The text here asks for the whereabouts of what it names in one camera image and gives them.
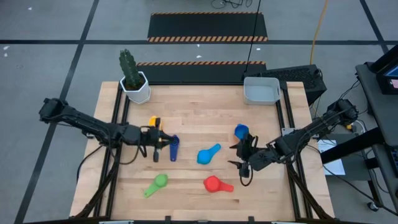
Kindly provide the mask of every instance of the green measuring spoon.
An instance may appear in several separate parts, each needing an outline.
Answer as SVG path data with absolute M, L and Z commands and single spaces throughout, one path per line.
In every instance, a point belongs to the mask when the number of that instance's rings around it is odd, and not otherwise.
M 144 192 L 144 197 L 148 198 L 157 190 L 161 189 L 162 187 L 166 187 L 167 185 L 167 175 L 166 174 L 159 174 L 155 177 L 154 182 L 148 187 L 148 189 Z

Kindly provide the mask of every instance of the red measuring spoon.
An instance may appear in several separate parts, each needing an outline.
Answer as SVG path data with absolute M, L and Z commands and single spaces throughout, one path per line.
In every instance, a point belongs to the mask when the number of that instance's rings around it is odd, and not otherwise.
M 220 190 L 227 191 L 227 192 L 233 192 L 234 191 L 234 186 L 226 184 L 222 181 L 220 181 L 219 178 L 216 176 L 212 175 L 211 177 L 207 177 L 203 181 L 205 188 L 207 191 L 214 193 Z

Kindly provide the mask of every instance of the potted cactus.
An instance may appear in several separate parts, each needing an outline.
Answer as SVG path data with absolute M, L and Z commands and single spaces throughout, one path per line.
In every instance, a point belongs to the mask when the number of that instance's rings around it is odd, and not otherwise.
M 150 88 L 148 80 L 143 72 L 138 71 L 130 51 L 127 49 L 121 50 L 119 61 L 124 74 L 120 84 L 129 99 L 138 104 L 149 101 Z

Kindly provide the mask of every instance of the cactus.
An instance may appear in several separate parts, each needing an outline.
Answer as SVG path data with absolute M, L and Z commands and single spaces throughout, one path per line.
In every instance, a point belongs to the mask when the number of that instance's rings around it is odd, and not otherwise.
M 120 51 L 120 66 L 123 74 L 126 77 L 124 87 L 127 90 L 139 90 L 145 83 L 145 80 L 138 74 L 138 69 L 134 57 L 128 49 Z

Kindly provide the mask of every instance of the white plastic container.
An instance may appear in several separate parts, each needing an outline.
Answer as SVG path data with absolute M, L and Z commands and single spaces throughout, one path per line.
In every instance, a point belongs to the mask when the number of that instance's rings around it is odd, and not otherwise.
M 120 80 L 120 85 L 123 88 L 123 91 L 127 94 L 129 99 L 137 104 L 142 104 L 145 102 L 148 102 L 150 100 L 150 87 L 148 84 L 147 77 L 145 77 L 144 72 L 138 72 L 139 74 L 142 75 L 145 79 L 145 84 L 139 89 L 139 90 L 126 90 L 126 88 L 123 85 L 123 81 L 125 77 Z
M 249 105 L 273 105 L 280 100 L 277 78 L 246 77 L 243 81 L 244 103 Z

